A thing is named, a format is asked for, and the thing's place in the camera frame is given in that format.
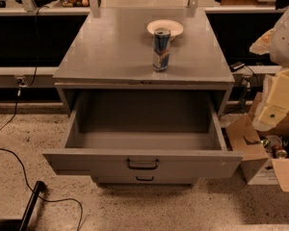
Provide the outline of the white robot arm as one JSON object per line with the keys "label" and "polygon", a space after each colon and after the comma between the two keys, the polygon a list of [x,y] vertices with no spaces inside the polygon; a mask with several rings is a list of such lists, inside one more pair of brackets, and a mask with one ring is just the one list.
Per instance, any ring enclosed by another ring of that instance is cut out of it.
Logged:
{"label": "white robot arm", "polygon": [[273,63],[289,67],[289,8],[272,29],[250,46],[250,52],[256,55],[269,54]]}

